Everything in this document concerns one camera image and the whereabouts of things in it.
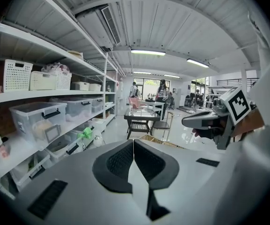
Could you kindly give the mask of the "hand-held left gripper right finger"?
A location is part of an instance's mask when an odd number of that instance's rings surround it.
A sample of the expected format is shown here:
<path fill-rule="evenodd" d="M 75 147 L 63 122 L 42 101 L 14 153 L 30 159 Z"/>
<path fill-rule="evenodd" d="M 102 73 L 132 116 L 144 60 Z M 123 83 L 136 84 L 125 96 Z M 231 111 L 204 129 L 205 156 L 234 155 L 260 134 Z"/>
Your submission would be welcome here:
<path fill-rule="evenodd" d="M 179 173 L 175 158 L 140 140 L 134 140 L 134 159 L 150 189 L 168 188 Z"/>

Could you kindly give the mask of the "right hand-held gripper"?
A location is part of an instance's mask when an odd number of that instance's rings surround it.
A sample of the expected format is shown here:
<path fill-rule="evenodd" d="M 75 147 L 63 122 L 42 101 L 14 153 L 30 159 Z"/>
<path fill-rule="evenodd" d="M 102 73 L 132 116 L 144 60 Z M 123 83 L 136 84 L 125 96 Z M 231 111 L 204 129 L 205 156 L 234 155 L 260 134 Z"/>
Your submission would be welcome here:
<path fill-rule="evenodd" d="M 213 101 L 212 111 L 203 111 L 182 119 L 188 128 L 213 128 L 217 149 L 225 150 L 236 125 L 251 111 L 242 87 L 233 87 Z"/>

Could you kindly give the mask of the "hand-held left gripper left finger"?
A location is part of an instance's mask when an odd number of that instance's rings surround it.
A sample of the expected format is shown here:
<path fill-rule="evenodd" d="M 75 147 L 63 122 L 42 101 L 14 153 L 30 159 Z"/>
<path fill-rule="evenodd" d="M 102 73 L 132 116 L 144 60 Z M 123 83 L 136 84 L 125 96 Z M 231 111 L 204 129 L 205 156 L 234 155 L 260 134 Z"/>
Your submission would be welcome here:
<path fill-rule="evenodd" d="M 92 172 L 108 191 L 131 194 L 132 184 L 128 182 L 128 176 L 133 160 L 133 140 L 127 140 L 97 157 Z"/>

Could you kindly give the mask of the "person's right hand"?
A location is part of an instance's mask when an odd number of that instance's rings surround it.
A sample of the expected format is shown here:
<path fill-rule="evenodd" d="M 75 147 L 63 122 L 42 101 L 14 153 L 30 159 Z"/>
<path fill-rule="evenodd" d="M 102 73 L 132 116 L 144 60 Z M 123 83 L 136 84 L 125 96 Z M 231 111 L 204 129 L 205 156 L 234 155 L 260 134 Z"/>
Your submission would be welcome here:
<path fill-rule="evenodd" d="M 208 138 L 208 139 L 213 139 L 217 135 L 215 129 L 203 130 L 194 128 L 192 132 L 194 133 L 195 137 L 199 136 L 201 138 Z"/>

